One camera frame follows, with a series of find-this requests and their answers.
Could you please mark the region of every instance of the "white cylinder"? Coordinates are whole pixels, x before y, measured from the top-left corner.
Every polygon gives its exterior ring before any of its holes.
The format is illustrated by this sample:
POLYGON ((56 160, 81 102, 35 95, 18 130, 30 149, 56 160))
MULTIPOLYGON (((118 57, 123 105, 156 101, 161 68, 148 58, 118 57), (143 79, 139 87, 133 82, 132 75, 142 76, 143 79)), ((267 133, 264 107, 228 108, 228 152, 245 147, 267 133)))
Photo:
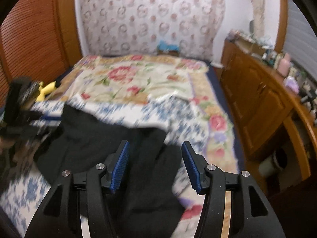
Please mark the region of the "white cylinder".
POLYGON ((274 174, 281 172, 285 167, 280 166, 277 161, 276 151, 259 165, 259 173, 262 177, 268 178, 274 174))

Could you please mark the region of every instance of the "pink bottle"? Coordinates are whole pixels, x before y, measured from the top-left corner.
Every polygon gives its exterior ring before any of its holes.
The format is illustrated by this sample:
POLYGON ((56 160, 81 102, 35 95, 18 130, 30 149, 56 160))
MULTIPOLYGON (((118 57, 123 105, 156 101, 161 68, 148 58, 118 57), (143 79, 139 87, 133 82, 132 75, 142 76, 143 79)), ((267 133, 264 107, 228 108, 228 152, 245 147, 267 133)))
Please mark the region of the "pink bottle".
POLYGON ((278 65, 277 71, 283 76, 287 77, 289 73, 289 68, 291 66, 291 56, 286 53, 284 58, 280 61, 278 65))

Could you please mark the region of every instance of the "metal screw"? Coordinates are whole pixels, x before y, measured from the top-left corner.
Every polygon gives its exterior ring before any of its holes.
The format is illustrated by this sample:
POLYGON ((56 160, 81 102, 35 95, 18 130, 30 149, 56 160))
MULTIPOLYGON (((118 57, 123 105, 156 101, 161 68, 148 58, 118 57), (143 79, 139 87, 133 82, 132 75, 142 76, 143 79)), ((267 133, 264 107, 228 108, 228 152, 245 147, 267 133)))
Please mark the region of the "metal screw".
POLYGON ((62 174, 62 176, 66 177, 66 176, 69 176, 70 171, 65 170, 65 171, 63 171, 61 174, 62 174))
POLYGON ((104 167, 105 167, 105 165, 102 164, 102 163, 99 163, 99 164, 96 165, 96 168, 97 168, 98 170, 101 170, 101 169, 103 169, 104 167))
POLYGON ((250 173, 248 171, 242 171, 241 173, 244 177, 249 177, 250 173))
POLYGON ((210 171, 213 171, 213 170, 216 169, 216 166, 212 165, 212 164, 209 164, 209 165, 207 165, 207 169, 210 170, 210 171))

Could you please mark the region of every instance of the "black cloth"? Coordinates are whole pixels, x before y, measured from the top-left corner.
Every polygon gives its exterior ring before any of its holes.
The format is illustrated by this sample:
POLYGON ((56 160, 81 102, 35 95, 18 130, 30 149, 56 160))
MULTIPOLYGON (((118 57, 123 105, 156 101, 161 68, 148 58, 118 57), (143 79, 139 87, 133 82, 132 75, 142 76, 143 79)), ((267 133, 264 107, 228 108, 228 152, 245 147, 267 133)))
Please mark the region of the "black cloth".
POLYGON ((122 140, 129 141, 129 160, 120 189, 107 195, 117 232, 121 237, 170 237, 184 208, 172 193, 180 148, 165 145, 165 137, 157 128, 105 124, 65 105, 60 126, 40 146, 34 161, 53 184, 62 171, 87 171, 104 162, 122 140))

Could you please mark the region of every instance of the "window blind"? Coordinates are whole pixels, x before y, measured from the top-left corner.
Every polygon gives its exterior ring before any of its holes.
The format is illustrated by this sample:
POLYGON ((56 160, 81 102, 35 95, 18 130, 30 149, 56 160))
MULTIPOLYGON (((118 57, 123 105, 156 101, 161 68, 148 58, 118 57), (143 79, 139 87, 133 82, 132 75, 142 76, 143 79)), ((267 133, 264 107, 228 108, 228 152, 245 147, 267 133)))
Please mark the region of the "window blind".
POLYGON ((317 80, 317 37, 297 5, 288 0, 288 23, 284 52, 317 80))
POLYGON ((54 0, 19 0, 0 26, 4 60, 12 77, 50 83, 65 72, 54 0))
POLYGON ((0 61, 0 108, 4 105, 8 90, 9 90, 9 82, 4 74, 4 70, 2 68, 1 61, 0 61))

